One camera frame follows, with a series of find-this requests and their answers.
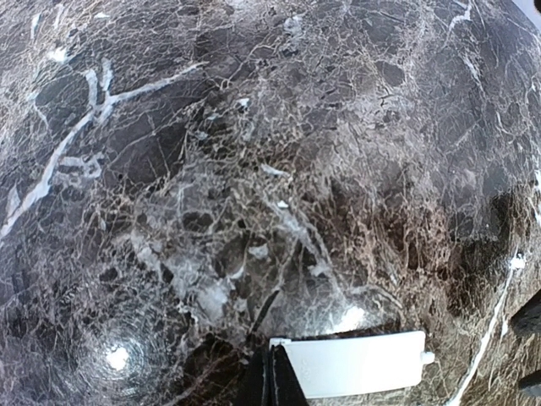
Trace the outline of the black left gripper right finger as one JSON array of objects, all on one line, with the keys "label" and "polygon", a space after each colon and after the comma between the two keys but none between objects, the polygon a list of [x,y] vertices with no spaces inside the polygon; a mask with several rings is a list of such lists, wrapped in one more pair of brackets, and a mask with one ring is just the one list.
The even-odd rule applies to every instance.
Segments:
[{"label": "black left gripper right finger", "polygon": [[270,398],[276,406],[309,405],[282,345],[270,350]]}]

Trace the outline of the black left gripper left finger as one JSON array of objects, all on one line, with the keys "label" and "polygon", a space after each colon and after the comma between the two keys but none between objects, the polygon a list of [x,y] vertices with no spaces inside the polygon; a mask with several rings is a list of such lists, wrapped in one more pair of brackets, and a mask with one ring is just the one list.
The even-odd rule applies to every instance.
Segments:
[{"label": "black left gripper left finger", "polygon": [[267,347],[254,352],[246,371],[243,384],[243,404],[253,406],[271,405],[270,353]]}]

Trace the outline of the white battery cover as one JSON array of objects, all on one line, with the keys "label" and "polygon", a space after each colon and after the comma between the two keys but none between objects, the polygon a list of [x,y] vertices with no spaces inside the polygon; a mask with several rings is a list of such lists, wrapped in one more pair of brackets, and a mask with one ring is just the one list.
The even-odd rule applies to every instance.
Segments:
[{"label": "white battery cover", "polygon": [[425,350],[422,331],[371,337],[292,340],[282,346],[307,399],[338,398],[414,387],[435,355]]}]

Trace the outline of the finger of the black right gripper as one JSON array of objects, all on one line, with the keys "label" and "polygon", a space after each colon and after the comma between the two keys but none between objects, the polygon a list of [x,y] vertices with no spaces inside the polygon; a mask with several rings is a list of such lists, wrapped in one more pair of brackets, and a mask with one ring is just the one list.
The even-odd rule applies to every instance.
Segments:
[{"label": "finger of the black right gripper", "polygon": [[518,389],[526,396],[540,397],[541,396],[541,371],[524,376],[518,382]]},{"label": "finger of the black right gripper", "polygon": [[511,318],[511,328],[519,336],[539,334],[541,314],[541,292],[538,291],[526,304],[524,304]]}]

